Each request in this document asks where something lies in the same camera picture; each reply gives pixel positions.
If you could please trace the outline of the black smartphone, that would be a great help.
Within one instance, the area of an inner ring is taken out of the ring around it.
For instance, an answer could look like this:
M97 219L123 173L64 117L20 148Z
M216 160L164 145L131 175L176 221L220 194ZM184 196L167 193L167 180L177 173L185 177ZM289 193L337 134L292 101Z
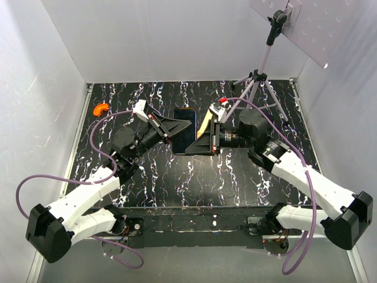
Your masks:
M187 128L180 132L172 141L172 152L175 155L185 154L186 148L189 147L197 137L196 111L193 108L175 108L173 118L177 120L188 120L191 122Z

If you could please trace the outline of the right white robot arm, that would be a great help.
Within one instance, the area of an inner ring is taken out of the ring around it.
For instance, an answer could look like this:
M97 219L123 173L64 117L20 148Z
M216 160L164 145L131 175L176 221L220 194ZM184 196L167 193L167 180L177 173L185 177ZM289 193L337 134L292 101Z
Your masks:
M351 250L372 222L373 198L356 194L303 164L286 143L271 136L272 125L256 109L239 115L239 125L227 131L211 120L205 132L186 148L187 155L214 156L223 147L245 148L249 159L310 197L312 209L286 203L275 205L264 218L250 225L255 234L280 234L284 230L314 231L337 247Z

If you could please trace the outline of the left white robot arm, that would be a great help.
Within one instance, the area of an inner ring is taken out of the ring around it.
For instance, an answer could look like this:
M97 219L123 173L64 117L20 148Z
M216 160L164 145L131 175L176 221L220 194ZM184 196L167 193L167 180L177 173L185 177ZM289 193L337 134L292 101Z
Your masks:
M144 153L191 126L189 120L170 119L156 112L143 115L143 120L146 127L141 134L129 127L115 132L112 153L92 179L80 182L72 192L48 206L37 204L31 209L25 237L47 262L57 262L74 244L98 233L121 235L126 215L114 205L91 214L87 210L129 180L139 168L137 159Z

